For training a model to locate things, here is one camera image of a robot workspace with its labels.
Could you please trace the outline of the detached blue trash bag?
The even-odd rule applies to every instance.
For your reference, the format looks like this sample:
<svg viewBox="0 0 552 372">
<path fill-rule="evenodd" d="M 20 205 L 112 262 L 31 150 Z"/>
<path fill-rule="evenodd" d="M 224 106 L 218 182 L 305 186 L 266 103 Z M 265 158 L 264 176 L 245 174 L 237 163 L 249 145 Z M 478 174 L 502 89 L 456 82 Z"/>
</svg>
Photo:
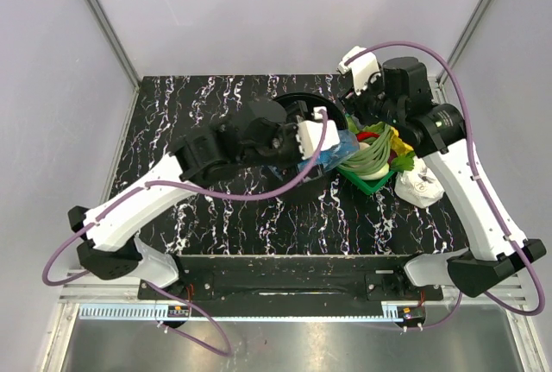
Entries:
<svg viewBox="0 0 552 372">
<path fill-rule="evenodd" d="M 304 177 L 303 183 L 322 178 L 326 173 L 336 168 L 359 150 L 360 145 L 353 132 L 350 130 L 339 130 L 338 133 L 340 143 L 332 149 L 320 152 L 317 160 L 314 162 L 313 168 Z M 287 183 L 299 174 L 309 161 L 304 160 L 288 169 L 267 167 L 267 175 L 275 177 L 278 181 Z"/>
</svg>

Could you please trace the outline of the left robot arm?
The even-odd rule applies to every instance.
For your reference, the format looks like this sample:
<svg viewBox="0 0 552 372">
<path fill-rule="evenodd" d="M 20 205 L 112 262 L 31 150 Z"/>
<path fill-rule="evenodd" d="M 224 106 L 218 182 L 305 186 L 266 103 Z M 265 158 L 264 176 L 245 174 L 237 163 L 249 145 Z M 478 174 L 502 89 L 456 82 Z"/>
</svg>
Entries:
<svg viewBox="0 0 552 372">
<path fill-rule="evenodd" d="M 279 196 L 300 182 L 313 168 L 332 136 L 333 126 L 324 108 L 289 120 L 274 101 L 251 102 L 217 123 L 192 129 L 181 136 L 145 175 L 113 199 L 84 211 L 82 243 L 77 247 L 82 268 L 101 280 L 132 276 L 157 286 L 169 299 L 187 287 L 175 259 L 143 243 L 137 232 L 161 213 L 195 194 L 236 201 Z M 231 180 L 248 167 L 287 169 L 305 161 L 297 177 L 262 194 L 214 192 L 211 186 Z"/>
</svg>

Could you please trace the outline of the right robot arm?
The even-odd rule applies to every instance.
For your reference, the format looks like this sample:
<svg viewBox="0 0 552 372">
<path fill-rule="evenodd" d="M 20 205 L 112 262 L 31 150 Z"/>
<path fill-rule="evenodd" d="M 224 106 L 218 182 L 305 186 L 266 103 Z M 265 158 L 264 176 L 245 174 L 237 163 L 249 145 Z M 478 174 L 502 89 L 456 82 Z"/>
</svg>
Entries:
<svg viewBox="0 0 552 372">
<path fill-rule="evenodd" d="M 415 57 L 379 63 L 372 53 L 344 57 L 340 73 L 352 87 L 340 100 L 360 123 L 384 122 L 413 147 L 437 177 L 467 234 L 468 246 L 456 252 L 412 257 L 392 278 L 392 289 L 412 299 L 423 286 L 454 286 L 474 298 L 546 254 L 539 239 L 529 239 L 510 219 L 496 192 L 480 190 L 487 177 L 467 140 L 462 114 L 452 104 L 433 100 L 425 65 Z"/>
</svg>

